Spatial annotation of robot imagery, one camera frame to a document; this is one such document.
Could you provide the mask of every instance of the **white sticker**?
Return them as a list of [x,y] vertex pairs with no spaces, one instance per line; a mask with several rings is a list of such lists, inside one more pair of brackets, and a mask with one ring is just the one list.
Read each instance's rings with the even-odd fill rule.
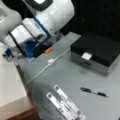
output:
[[82,55],[82,58],[85,59],[85,60],[90,60],[92,58],[92,54],[85,52]]

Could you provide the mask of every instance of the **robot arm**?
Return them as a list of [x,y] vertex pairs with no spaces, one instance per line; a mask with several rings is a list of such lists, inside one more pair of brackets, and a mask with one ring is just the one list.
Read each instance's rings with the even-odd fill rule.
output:
[[37,6],[37,9],[32,8],[30,4],[29,9],[35,13],[34,18],[26,18],[22,21],[22,25],[15,28],[11,34],[5,39],[5,44],[11,49],[15,50],[17,44],[24,46],[27,41],[38,41],[39,43],[48,40],[55,32],[63,28],[74,16],[74,7],[71,0],[46,0],[52,1],[48,8],[43,11],[38,10],[38,6],[42,6],[45,0],[31,0]]

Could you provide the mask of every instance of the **small black object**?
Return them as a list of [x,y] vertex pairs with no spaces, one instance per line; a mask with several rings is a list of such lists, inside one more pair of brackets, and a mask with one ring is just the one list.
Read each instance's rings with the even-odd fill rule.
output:
[[80,88],[82,91],[84,92],[88,92],[88,93],[94,93],[96,95],[100,95],[100,96],[103,96],[103,97],[108,97],[105,93],[101,93],[101,92],[95,92],[95,91],[92,91],[91,89],[88,89],[88,88]]
[[84,92],[89,92],[89,93],[92,93],[92,91],[90,90],[90,89],[88,89],[88,88],[80,88],[82,91],[84,91]]

